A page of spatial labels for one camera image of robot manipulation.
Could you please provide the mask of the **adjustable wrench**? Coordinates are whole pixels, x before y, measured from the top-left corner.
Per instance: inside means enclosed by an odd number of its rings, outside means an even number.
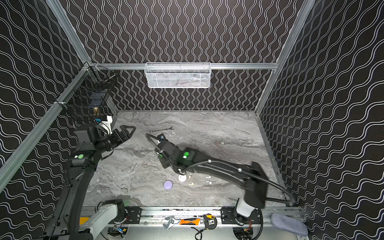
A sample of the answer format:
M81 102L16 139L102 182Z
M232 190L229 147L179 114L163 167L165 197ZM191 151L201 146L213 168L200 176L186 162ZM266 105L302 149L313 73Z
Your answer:
M167 230L173 227L174 225L178 225L179 220L176 219L174 216L166 217L165 222L163 223L163 227Z

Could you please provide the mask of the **purple round charging case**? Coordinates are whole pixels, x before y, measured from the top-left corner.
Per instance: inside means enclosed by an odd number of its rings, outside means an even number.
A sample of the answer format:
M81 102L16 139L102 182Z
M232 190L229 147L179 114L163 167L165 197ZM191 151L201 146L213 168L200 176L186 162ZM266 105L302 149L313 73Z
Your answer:
M164 182L164 188L166 190L170 190L172 187L173 187L173 182L172 181L167 180L167 181Z

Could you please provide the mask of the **steel combination wrench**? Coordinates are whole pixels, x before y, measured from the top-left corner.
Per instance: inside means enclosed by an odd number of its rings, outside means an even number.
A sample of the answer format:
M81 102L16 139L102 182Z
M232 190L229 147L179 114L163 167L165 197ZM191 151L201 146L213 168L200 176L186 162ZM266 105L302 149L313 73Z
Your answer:
M168 131L168 130L174 130L174 129L175 129L174 127L169 127L169 128L166 128L166 129L151 130L150 133L159 133L159 132Z

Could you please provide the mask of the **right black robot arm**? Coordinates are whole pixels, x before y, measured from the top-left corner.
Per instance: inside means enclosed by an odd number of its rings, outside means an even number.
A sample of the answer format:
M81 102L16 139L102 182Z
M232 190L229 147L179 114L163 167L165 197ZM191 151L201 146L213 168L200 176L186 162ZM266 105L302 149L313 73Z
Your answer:
M236 203L233 223L242 225L248 221L255 210L261 210L265 203L276 202L292 205L294 196L283 186L268 179L261 165L252 162L241 165L219 160L192 148L180 149L161 134L145 134L146 139L155 147L155 152L163 168L170 167L183 176L206 174L232 183L242 189L244 194Z

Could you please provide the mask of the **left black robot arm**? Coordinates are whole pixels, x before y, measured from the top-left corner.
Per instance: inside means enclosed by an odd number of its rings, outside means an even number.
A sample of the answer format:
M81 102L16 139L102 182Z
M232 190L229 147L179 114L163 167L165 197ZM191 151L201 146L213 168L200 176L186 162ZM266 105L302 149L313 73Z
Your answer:
M68 158L65 184L53 218L43 231L42 240L95 240L109 222L124 220L123 203L107 204L85 224L80 224L83 203L90 181L105 152L129 140L136 127L121 125L108 132L98 124L86 124L75 130L77 150Z

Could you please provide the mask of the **grey cloth pad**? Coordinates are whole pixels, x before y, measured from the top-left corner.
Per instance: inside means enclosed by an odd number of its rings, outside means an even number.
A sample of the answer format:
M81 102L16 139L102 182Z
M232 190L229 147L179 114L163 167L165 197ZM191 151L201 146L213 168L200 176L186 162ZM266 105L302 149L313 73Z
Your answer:
M303 222L291 217L281 214L272 214L271 222L274 227L280 230L299 235L301 237L306 237L308 235L306 225Z

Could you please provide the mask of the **yellow black tape measure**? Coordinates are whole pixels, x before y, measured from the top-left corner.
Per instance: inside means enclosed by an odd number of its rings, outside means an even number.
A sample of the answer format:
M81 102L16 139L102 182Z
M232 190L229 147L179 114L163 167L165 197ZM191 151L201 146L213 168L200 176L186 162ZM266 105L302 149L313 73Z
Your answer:
M218 220L215 216L208 214L203 215L204 218L204 224L206 230L214 230L218 225Z

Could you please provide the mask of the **white round charging case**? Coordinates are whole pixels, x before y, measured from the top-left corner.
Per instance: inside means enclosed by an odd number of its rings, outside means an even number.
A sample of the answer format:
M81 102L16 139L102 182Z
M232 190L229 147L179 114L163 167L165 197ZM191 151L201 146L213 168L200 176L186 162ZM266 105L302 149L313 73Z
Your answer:
M187 176L186 175L178 175L178 180L180 181L180 182L185 182L186 180L187 180Z

